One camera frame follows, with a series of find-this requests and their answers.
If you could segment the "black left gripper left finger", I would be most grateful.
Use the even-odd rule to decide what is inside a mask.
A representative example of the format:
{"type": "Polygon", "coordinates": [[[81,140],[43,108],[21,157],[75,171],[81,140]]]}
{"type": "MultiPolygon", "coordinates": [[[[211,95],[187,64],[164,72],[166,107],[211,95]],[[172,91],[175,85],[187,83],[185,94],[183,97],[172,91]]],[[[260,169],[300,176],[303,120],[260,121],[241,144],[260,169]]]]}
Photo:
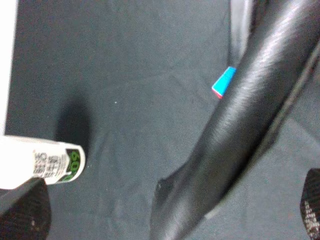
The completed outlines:
{"type": "Polygon", "coordinates": [[[45,240],[51,222],[48,188],[42,178],[31,178],[0,197],[2,240],[45,240]]]}

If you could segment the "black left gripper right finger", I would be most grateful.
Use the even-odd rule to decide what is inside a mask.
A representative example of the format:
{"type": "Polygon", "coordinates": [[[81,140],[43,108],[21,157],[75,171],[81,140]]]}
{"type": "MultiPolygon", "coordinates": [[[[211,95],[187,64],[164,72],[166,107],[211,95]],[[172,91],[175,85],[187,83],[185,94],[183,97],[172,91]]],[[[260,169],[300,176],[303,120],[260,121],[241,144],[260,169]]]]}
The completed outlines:
{"type": "Polygon", "coordinates": [[[305,178],[300,201],[300,213],[307,235],[320,239],[320,169],[311,168],[305,178]]]}

